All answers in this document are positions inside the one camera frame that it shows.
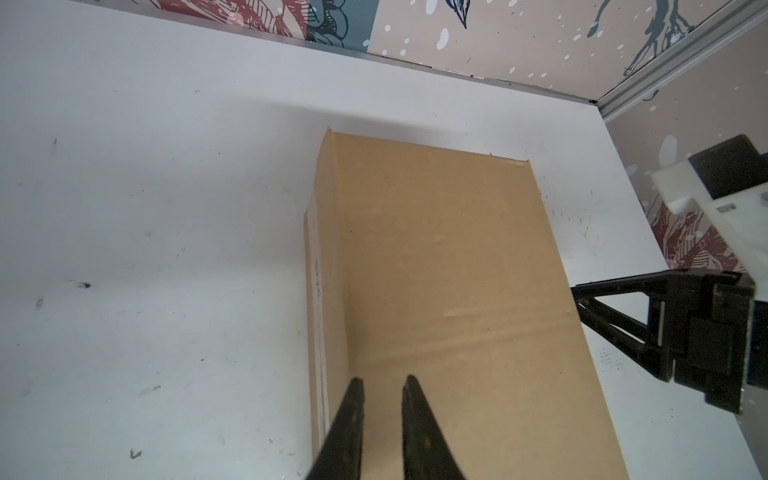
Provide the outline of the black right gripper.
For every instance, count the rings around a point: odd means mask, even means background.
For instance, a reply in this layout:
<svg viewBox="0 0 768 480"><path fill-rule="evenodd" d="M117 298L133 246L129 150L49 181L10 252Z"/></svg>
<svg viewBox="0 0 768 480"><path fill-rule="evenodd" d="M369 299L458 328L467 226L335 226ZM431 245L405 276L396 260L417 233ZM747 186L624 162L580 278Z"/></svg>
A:
<svg viewBox="0 0 768 480"><path fill-rule="evenodd" d="M580 284L571 293L582 324L653 377L742 413L756 322L748 274L667 270ZM645 322L600 300L631 293L648 299Z"/></svg>

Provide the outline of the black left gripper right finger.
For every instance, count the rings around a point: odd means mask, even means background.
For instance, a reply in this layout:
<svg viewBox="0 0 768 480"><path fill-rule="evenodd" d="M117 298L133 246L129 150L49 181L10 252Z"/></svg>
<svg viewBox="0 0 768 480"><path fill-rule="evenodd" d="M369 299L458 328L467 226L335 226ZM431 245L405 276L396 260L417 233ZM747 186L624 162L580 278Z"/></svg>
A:
<svg viewBox="0 0 768 480"><path fill-rule="evenodd" d="M406 480L448 480L465 477L414 375L402 389L402 458Z"/></svg>

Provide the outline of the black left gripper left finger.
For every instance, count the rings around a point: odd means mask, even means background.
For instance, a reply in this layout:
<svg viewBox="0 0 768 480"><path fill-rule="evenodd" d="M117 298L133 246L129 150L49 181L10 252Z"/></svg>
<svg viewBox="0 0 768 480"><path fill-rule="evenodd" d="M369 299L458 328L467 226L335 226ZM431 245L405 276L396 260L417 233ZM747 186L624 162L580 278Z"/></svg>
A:
<svg viewBox="0 0 768 480"><path fill-rule="evenodd" d="M364 430L364 383L350 380L306 480L359 480Z"/></svg>

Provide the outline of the brown cardboard express box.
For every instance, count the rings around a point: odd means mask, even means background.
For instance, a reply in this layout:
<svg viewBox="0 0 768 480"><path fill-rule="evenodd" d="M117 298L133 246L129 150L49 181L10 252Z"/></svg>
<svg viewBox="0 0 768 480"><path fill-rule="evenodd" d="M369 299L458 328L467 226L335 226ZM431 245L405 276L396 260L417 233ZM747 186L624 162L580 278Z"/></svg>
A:
<svg viewBox="0 0 768 480"><path fill-rule="evenodd" d="M414 376L469 479L627 477L529 162L328 131L304 235L314 451L357 377L401 478Z"/></svg>

